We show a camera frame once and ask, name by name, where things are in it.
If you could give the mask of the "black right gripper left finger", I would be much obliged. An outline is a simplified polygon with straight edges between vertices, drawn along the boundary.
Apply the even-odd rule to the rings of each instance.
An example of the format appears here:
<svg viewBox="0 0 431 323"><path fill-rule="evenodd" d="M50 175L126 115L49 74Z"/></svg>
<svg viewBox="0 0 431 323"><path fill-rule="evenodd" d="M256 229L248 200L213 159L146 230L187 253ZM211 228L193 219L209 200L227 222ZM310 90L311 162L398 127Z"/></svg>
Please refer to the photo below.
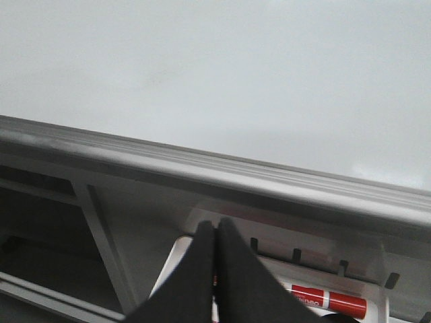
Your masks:
<svg viewBox="0 0 431 323"><path fill-rule="evenodd" d="M201 222L168 278L125 322L211 322L215 230Z"/></svg>

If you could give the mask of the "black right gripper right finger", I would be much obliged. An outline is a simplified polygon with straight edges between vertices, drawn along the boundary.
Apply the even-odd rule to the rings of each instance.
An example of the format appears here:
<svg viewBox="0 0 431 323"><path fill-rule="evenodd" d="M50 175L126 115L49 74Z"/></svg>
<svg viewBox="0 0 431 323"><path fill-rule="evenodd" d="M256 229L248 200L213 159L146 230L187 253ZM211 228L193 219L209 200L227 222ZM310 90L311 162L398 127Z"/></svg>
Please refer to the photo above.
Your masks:
<svg viewBox="0 0 431 323"><path fill-rule="evenodd" d="M220 322L322 322L286 291L246 244L229 218L217 228Z"/></svg>

